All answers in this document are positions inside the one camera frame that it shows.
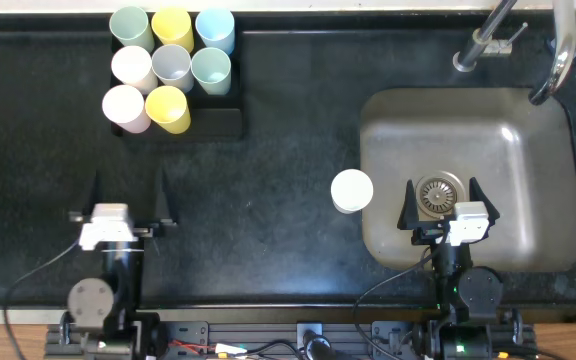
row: white wall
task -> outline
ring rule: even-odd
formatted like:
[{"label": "white wall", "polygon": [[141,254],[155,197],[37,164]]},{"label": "white wall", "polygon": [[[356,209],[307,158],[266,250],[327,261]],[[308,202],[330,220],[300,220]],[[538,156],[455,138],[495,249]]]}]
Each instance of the white wall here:
[{"label": "white wall", "polygon": [[[0,0],[0,13],[113,12],[137,5],[148,11],[183,6],[189,11],[226,7],[233,11],[481,10],[499,0]],[[549,9],[551,0],[519,0],[514,9]]]}]

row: drain strainer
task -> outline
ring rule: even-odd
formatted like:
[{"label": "drain strainer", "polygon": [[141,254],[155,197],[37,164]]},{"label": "drain strainer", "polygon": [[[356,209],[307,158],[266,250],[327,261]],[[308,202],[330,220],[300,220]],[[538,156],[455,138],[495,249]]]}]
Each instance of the drain strainer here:
[{"label": "drain strainer", "polygon": [[421,204],[432,212],[450,211],[456,201],[457,191],[446,180],[431,179],[421,186]]},{"label": "drain strainer", "polygon": [[415,191],[419,208],[435,218],[449,213],[457,201],[464,201],[465,191],[459,179],[446,171],[423,177]]}]

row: sink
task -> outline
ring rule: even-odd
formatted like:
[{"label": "sink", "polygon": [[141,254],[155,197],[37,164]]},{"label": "sink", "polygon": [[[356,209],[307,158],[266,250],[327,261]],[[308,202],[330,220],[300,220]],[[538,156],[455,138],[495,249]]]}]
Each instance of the sink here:
[{"label": "sink", "polygon": [[476,265],[500,271],[564,271],[576,262],[576,166],[566,112],[528,89],[392,89],[361,114],[361,169],[374,197],[363,238],[382,265],[419,261],[412,231],[397,229],[406,182],[420,219],[450,214],[477,178],[501,218],[470,247]]}]

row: faucet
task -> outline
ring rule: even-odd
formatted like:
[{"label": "faucet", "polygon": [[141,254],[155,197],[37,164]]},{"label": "faucet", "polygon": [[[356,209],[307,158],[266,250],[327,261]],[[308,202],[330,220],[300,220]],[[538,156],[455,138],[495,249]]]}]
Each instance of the faucet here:
[{"label": "faucet", "polygon": [[[499,5],[488,16],[483,26],[472,33],[472,37],[468,40],[464,50],[456,53],[453,57],[453,65],[457,70],[470,72],[475,69],[477,59],[491,47],[493,33],[510,13],[516,2],[517,0],[501,0]],[[548,97],[559,89],[570,71],[570,66],[575,56],[576,23],[573,0],[552,0],[552,6],[557,36],[555,56],[546,80],[541,86],[535,87],[528,96],[528,100],[533,105],[543,104]],[[519,32],[505,42],[501,48],[508,48],[525,28],[526,25],[524,24]]]}]

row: faucet spout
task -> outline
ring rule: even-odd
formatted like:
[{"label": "faucet spout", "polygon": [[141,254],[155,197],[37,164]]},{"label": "faucet spout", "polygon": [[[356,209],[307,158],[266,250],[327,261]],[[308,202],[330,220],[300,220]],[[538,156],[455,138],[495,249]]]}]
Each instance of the faucet spout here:
[{"label": "faucet spout", "polygon": [[555,17],[557,46],[555,58],[548,77],[539,87],[530,92],[529,100],[533,105],[543,104],[563,84],[576,51],[575,6],[573,0],[552,0]]}]

